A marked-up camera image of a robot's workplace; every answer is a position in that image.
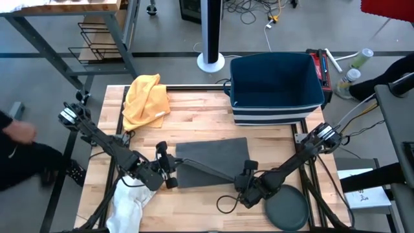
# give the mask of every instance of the white base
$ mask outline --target white base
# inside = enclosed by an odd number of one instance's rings
[[[215,63],[205,63],[204,59],[202,57],[202,53],[197,58],[197,65],[200,67],[200,69],[204,72],[217,72],[220,71],[224,67],[224,56],[219,53],[219,59]]]

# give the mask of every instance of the black sleeve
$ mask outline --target black sleeve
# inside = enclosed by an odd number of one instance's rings
[[[6,128],[10,123],[12,123],[12,121],[13,119],[11,119],[4,112],[0,111],[0,129]]]

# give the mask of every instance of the white cloth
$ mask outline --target white cloth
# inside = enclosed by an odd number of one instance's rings
[[[131,186],[142,184],[138,179],[129,176],[125,176],[124,181]],[[154,194],[147,186],[130,188],[119,180],[113,198],[113,211],[106,221],[110,233],[138,233],[142,209]]]
[[[41,6],[50,3],[50,0],[2,0],[0,13],[9,13],[21,10],[23,7]]]

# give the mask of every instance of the person's hand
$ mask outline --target person's hand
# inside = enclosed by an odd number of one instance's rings
[[[28,122],[13,120],[9,126],[3,129],[3,133],[15,142],[31,144],[36,136],[36,127]]]

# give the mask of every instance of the yellow towel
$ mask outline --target yellow towel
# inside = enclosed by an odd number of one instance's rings
[[[159,128],[164,115],[170,112],[167,87],[159,85],[160,75],[140,75],[131,84],[125,97],[124,129],[134,130],[140,126]]]

